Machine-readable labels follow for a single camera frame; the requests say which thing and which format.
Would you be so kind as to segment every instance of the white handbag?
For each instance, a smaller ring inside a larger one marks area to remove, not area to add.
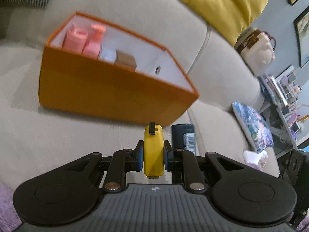
[[[235,48],[253,74],[258,77],[275,60],[276,40],[267,32],[251,28],[236,43]]]

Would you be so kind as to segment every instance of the orange box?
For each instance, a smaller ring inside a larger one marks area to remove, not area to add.
[[[102,46],[135,57],[137,69],[62,50],[72,23],[107,28]],[[39,101],[43,107],[107,119],[167,126],[199,97],[171,52],[114,23],[76,12],[48,38],[42,58]]]

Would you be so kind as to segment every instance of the metal rivet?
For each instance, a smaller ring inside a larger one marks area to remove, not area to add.
[[[155,70],[155,73],[158,75],[158,74],[160,73],[160,71],[161,71],[161,67],[158,66],[158,67],[156,68],[156,70]]]
[[[193,190],[203,190],[205,188],[205,186],[202,183],[199,182],[194,182],[190,184],[190,188]]]
[[[159,179],[159,176],[147,176],[147,179]]]
[[[109,182],[105,184],[105,188],[111,191],[117,190],[120,188],[120,185],[116,182]]]

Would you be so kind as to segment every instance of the couch cushion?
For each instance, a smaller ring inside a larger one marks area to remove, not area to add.
[[[41,51],[0,41],[0,180],[15,189],[22,182],[92,152],[111,156],[144,138],[143,125],[47,110],[37,90]],[[176,123],[189,123],[188,114]],[[170,127],[164,139],[171,141]],[[151,182],[128,173],[127,182]],[[170,183],[165,172],[157,183]]]
[[[187,72],[206,37],[206,24],[178,0],[50,0],[46,10],[0,8],[0,34],[41,48],[72,13],[82,11],[168,47]]]
[[[214,29],[197,56],[189,77],[200,100],[231,111],[233,101],[260,110],[264,102],[260,84],[240,55]]]
[[[231,113],[200,100],[196,101],[188,112],[192,124],[195,125],[198,151],[202,156],[213,151],[244,163],[242,154],[249,149],[249,144]],[[266,151],[268,160],[263,171],[278,177],[279,167],[274,151],[272,148]]]

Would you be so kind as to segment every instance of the yellow cushion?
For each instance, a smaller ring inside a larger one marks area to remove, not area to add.
[[[264,10],[268,0],[180,0],[215,27],[230,43]]]

